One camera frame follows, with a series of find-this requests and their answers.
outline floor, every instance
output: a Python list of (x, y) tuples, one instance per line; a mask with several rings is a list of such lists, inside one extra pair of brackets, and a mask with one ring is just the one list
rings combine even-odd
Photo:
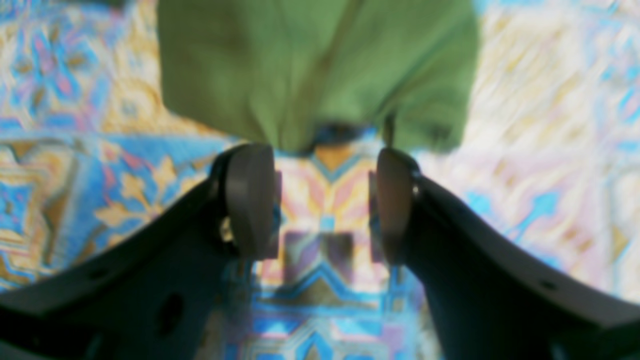
[[(640, 302), (640, 1), (477, 7), (464, 144), (416, 152), (422, 171), (531, 254)], [(168, 113), (158, 74), (153, 1), (0, 0), (0, 289), (120, 243), (236, 142)], [(278, 157), (283, 251), (230, 269), (237, 308), (211, 316), (198, 359), (440, 357), (415, 278), (370, 256), (380, 145)]]

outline patterned rug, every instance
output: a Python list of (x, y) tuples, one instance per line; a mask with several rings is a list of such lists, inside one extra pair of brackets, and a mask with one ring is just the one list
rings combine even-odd
[[(423, 172), (516, 244), (640, 302), (640, 1), (478, 1), (460, 150)], [(161, 104), (153, 1), (0, 0), (0, 288), (104, 252), (237, 140)], [(422, 289), (371, 259), (371, 136), (278, 154), (277, 260), (237, 264), (198, 359), (438, 359)]]

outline mounting hole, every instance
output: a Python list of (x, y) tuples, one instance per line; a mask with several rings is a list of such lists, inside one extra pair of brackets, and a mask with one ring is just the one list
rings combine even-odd
[(99, 280), (107, 275), (109, 275), (107, 268), (98, 268), (89, 273), (89, 280)]
[(551, 291), (556, 291), (558, 290), (558, 287), (556, 286), (556, 284), (548, 281), (548, 280), (541, 280), (540, 281), (540, 286), (542, 286), (543, 288), (547, 289), (547, 290), (551, 290)]
[(182, 319), (184, 300), (176, 293), (164, 300), (156, 316), (156, 332), (158, 336), (167, 336), (175, 330)]

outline floral motif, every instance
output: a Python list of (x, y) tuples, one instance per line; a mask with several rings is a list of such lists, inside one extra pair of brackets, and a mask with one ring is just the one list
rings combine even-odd
[(77, 75), (96, 66), (91, 47), (69, 29), (68, 22), (59, 21), (47, 31), (18, 35), (31, 52), (20, 53), (13, 63), (13, 101), (26, 104), (34, 117), (46, 115), (53, 101), (78, 101), (82, 93)]
[[(175, 199), (205, 177), (205, 174), (200, 174), (179, 178), (169, 156), (165, 156), (158, 166), (151, 167), (150, 173), (148, 179), (123, 173), (118, 181), (121, 200), (107, 199), (107, 206), (95, 210), (96, 218), (115, 230), (108, 238), (108, 247), (117, 245), (131, 233), (131, 230), (120, 229), (126, 222), (134, 222), (137, 228), (153, 221)], [(148, 187), (154, 187), (153, 195), (149, 195)]]

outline green fabric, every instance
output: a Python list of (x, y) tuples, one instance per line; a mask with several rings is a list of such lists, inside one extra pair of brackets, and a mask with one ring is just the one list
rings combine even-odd
[(461, 142), (478, 34), (467, 0), (160, 0), (163, 101), (254, 142), (395, 115), (394, 147)]

